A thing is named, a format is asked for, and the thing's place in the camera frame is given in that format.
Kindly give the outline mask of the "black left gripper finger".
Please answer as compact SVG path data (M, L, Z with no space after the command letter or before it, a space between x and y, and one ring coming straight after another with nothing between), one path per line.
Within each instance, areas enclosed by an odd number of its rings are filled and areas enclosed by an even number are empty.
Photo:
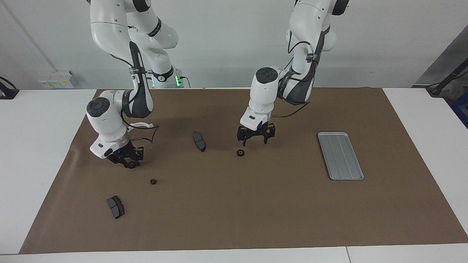
M242 146L245 147L247 140L251 138L251 130L244 126L239 126L237 130L237 140L242 143Z
M264 130L263 130L264 144L267 144L268 140L275 136L275 130L276 130L276 127L274 124L268 124L267 126L264 127Z

